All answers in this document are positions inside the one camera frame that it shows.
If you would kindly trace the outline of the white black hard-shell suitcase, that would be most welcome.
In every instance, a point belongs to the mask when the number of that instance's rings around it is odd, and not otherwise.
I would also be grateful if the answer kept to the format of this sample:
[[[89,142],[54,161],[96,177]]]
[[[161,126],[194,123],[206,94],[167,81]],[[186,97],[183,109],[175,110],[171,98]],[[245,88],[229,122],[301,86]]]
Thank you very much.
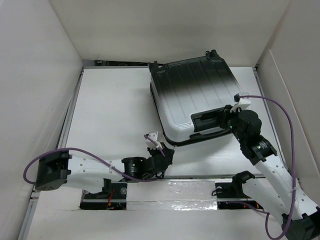
[[[158,64],[148,63],[150,93],[166,141],[177,147],[225,135],[220,112],[235,104],[242,89],[216,50],[203,56]]]

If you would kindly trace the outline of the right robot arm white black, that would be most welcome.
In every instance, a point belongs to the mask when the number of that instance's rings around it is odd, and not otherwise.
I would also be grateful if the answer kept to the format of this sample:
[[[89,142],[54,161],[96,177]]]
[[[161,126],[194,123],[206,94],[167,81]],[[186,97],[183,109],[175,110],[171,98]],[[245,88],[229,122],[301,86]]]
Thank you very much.
[[[249,171],[237,173],[227,185],[213,192],[218,198],[230,195],[253,199],[281,226],[288,240],[313,240],[320,235],[320,207],[301,189],[277,155],[273,145],[261,135],[262,121],[256,112],[226,105],[218,123],[239,142],[242,154],[268,180],[264,187]]]

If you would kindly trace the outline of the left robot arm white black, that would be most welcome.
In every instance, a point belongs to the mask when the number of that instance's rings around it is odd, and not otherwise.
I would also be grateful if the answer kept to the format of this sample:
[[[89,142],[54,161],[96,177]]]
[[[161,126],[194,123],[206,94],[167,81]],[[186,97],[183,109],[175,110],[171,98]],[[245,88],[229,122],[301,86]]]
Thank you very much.
[[[39,157],[35,189],[53,191],[61,186],[88,191],[107,198],[111,184],[117,182],[148,183],[164,178],[173,163],[175,151],[147,148],[148,158],[136,156],[116,160],[102,158],[79,148],[60,148]]]

